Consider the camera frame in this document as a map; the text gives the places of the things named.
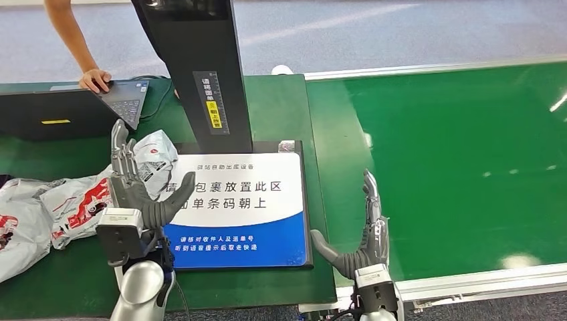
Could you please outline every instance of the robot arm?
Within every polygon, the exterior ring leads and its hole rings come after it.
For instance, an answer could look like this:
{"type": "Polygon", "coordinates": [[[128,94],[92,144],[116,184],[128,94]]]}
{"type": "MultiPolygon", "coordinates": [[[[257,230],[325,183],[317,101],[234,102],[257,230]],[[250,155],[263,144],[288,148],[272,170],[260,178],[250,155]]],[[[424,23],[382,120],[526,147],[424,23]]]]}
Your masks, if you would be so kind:
{"type": "Polygon", "coordinates": [[[187,173],[167,200],[153,201],[138,176],[134,140],[122,120],[112,129],[110,190],[115,208],[105,209],[96,228],[115,268],[120,297],[111,321],[162,321],[168,295],[175,285],[173,254],[162,227],[195,190],[195,173],[187,173]]]}
{"type": "Polygon", "coordinates": [[[403,303],[388,271],[388,221],[382,215],[376,179],[368,170],[364,171],[362,189],[366,193],[366,223],[355,252],[337,252],[318,230],[311,230],[311,236],[317,251],[345,278],[355,281],[355,294],[362,301],[361,320],[403,321],[403,303]]]}

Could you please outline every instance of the red logo on bag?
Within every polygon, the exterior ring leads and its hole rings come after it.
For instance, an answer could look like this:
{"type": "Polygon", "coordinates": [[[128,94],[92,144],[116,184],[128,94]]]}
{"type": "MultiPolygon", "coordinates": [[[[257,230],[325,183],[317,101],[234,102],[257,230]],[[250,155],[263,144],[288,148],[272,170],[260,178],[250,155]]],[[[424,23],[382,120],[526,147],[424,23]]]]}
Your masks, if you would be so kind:
{"type": "Polygon", "coordinates": [[[17,224],[18,220],[15,217],[0,215],[0,251],[12,240],[17,224]]]}
{"type": "Polygon", "coordinates": [[[79,204],[79,211],[67,218],[68,228],[74,229],[99,214],[111,202],[108,190],[108,179],[102,179],[93,189],[85,193],[83,201],[79,204]]]}

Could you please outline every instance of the robotic thumb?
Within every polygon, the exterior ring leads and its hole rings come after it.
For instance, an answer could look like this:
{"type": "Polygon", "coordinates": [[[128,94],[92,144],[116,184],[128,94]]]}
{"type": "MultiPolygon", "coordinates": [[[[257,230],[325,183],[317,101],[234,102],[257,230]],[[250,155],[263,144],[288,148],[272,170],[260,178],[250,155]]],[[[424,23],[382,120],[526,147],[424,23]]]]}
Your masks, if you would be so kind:
{"type": "Polygon", "coordinates": [[[317,229],[311,230],[311,238],[313,239],[313,244],[317,249],[317,252],[321,254],[329,263],[334,264],[337,257],[339,257],[339,253],[334,249],[327,241],[325,241],[325,237],[323,234],[317,229]]]}
{"type": "Polygon", "coordinates": [[[195,172],[189,172],[183,177],[181,186],[173,192],[163,203],[166,205],[167,211],[172,211],[173,215],[177,213],[183,204],[187,202],[189,197],[195,191],[195,172]]]}

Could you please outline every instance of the label sticker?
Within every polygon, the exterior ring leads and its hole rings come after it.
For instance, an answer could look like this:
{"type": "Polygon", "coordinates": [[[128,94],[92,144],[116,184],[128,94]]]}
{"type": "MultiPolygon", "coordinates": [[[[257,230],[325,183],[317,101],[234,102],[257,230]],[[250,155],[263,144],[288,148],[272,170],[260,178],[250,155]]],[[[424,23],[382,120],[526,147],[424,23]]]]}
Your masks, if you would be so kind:
{"type": "Polygon", "coordinates": [[[71,122],[71,120],[60,119],[60,120],[42,120],[41,121],[41,123],[44,124],[44,125],[66,124],[68,122],[71,122]]]}
{"type": "Polygon", "coordinates": [[[230,134],[217,72],[193,72],[193,77],[199,98],[203,102],[211,134],[230,134]]]}

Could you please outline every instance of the yellow label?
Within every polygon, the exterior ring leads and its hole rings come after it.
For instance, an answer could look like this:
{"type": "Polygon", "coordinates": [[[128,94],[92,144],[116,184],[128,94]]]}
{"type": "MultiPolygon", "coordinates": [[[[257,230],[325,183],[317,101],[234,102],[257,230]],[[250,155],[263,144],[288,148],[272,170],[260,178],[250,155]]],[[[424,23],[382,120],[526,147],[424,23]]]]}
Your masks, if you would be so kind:
{"type": "Polygon", "coordinates": [[[60,120],[42,120],[41,121],[41,123],[44,124],[44,125],[66,124],[68,122],[71,122],[71,120],[60,119],[60,120]]]}
{"type": "Polygon", "coordinates": [[[216,101],[207,102],[207,110],[209,111],[209,117],[211,117],[211,126],[213,128],[222,128],[221,117],[219,116],[219,109],[217,108],[216,101]]]}

